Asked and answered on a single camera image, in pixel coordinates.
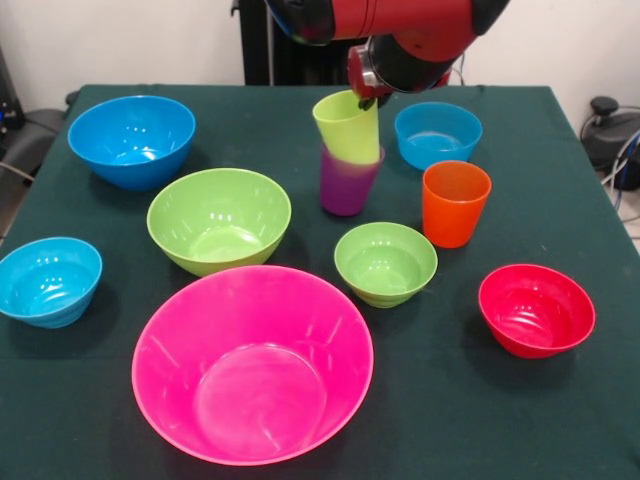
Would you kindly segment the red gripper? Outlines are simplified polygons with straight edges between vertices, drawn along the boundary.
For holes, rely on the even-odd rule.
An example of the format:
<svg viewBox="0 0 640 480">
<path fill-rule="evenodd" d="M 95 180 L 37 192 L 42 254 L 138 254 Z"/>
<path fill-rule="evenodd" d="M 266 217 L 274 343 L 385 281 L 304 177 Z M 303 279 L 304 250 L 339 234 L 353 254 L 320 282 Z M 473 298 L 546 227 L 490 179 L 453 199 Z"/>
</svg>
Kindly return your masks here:
<svg viewBox="0 0 640 480">
<path fill-rule="evenodd" d="M 351 90 L 358 97 L 358 108 L 378 107 L 379 98 L 393 92 L 376 72 L 368 44 L 352 46 L 348 51 L 347 74 Z"/>
</svg>

